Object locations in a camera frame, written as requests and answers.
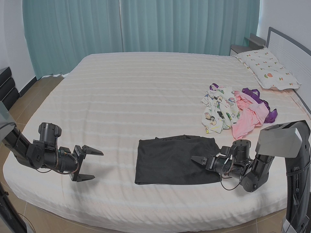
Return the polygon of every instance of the wall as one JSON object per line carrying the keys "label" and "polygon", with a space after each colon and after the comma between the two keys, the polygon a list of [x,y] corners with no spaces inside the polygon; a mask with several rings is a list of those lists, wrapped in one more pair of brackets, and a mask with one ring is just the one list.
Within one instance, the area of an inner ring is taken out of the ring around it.
{"label": "wall", "polygon": [[0,0],[0,68],[7,66],[18,91],[35,76],[24,36],[22,0]]}
{"label": "wall", "polygon": [[271,26],[311,49],[311,0],[261,0],[257,35]]}

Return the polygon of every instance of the clothing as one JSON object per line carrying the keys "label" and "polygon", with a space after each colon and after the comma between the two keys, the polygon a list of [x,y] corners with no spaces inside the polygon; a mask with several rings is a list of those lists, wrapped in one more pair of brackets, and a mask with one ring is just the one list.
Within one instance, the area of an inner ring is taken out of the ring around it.
{"label": "clothing", "polygon": [[240,111],[240,119],[232,125],[232,135],[235,139],[242,139],[255,126],[261,126],[269,111],[264,103],[257,103],[249,95],[235,91],[236,104]]}
{"label": "clothing", "polygon": [[191,160],[192,155],[220,152],[214,138],[180,135],[139,140],[135,184],[209,184],[220,181],[216,172]]}
{"label": "clothing", "polygon": [[265,122],[264,123],[274,123],[275,122],[275,119],[277,117],[277,110],[274,109],[273,111],[271,111],[268,102],[259,98],[260,97],[260,92],[257,89],[250,90],[248,88],[243,88],[242,92],[247,94],[247,95],[249,95],[249,96],[251,96],[257,103],[262,103],[263,102],[265,104],[265,106],[269,110],[269,114],[265,118]]}
{"label": "clothing", "polygon": [[230,129],[239,119],[239,109],[231,86],[212,84],[201,103],[206,106],[202,115],[206,133],[220,133],[222,129]]}

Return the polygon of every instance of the bed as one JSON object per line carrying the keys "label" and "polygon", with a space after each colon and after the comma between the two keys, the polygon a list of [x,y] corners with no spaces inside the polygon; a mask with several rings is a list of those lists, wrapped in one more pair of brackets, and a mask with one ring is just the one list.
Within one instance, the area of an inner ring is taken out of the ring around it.
{"label": "bed", "polygon": [[[54,172],[24,167],[10,153],[4,177],[21,199],[64,218],[124,232],[159,233],[213,230],[235,226],[286,208],[283,158],[276,157],[269,179],[248,193],[240,186],[224,190],[203,185],[136,185],[139,139],[173,135],[214,137],[231,146],[231,130],[206,134],[200,103],[212,83],[258,89],[272,109],[275,123],[306,120],[310,114],[293,90],[264,90],[233,56],[188,53],[126,52],[92,54],[50,93],[23,134],[38,139],[41,122],[59,125],[59,146],[71,150],[87,144],[104,156],[87,156],[80,173],[95,179],[72,182]],[[247,135],[251,158],[259,131]],[[225,181],[234,187],[237,180]]]}

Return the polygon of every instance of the floor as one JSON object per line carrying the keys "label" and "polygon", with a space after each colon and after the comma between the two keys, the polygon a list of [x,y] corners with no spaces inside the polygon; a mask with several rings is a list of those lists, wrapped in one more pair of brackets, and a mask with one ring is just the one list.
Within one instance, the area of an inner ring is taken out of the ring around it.
{"label": "floor", "polygon": [[[10,109],[10,114],[17,122],[17,127],[23,130],[33,113],[39,108],[41,103],[49,95],[49,93],[60,83],[62,76],[46,77],[38,80],[25,94],[19,98]],[[9,150],[1,143],[0,146],[0,181],[4,189],[9,192],[9,199],[16,208],[17,212],[28,218],[33,224],[36,233],[99,233],[114,232],[99,227],[92,227],[82,223],[74,222],[61,218],[55,214],[37,208],[29,204],[17,196],[10,190],[6,183],[2,167],[9,154]],[[225,229],[214,231],[201,231],[201,233],[280,233],[282,227],[282,218],[286,210],[278,211],[270,215],[252,220],[250,222]],[[10,231],[0,219],[0,232],[9,233]]]}

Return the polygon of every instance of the curtain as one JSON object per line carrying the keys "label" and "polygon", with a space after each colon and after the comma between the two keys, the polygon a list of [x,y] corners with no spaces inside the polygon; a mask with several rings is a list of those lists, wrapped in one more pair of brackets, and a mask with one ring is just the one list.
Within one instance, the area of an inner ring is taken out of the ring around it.
{"label": "curtain", "polygon": [[68,73],[87,55],[122,52],[119,0],[23,0],[37,79]]}
{"label": "curtain", "polygon": [[229,55],[257,33],[260,0],[120,0],[125,52]]}

